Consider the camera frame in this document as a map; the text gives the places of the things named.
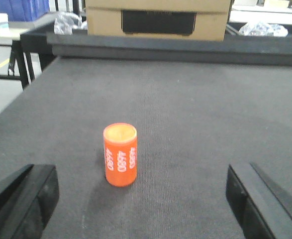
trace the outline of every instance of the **gray table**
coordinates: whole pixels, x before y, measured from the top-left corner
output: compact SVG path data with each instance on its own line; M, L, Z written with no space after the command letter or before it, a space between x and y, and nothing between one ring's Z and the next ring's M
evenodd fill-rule
M138 178L104 177L102 130L138 130ZM57 59L0 115L0 179L55 163L43 239L241 239L230 162L257 162L292 194L292 67Z

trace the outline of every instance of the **orange cup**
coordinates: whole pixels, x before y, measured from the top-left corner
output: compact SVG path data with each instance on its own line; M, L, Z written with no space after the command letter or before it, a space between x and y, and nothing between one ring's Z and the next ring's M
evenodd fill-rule
M127 123L114 123L103 131L105 170L108 183L132 184L137 177L137 130Z

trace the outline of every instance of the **black metal frame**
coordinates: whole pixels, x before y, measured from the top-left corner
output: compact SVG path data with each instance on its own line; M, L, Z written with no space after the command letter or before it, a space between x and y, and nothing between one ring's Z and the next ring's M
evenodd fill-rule
M67 57L292 66L292 37L226 35L216 42L48 33L47 42Z
M26 65L25 65L25 60L24 60L24 54L22 50L22 45L20 40L13 40L12 45L7 45L7 44L0 44L0 47L11 47L11 55L10 55L10 63L8 66L8 75L0 75L0 79L2 80L20 80L22 84L22 88L24 89L29 85L29 79L28 79L28 74L26 70ZM34 80L34 71L33 71L33 66L32 66L32 61L31 61L31 55L29 52L25 52L25 57L29 69L29 75L30 75L30 80ZM9 75L9 70L12 70L14 74L14 65L15 65L15 60L18 65L18 70L19 70L19 76L15 75Z

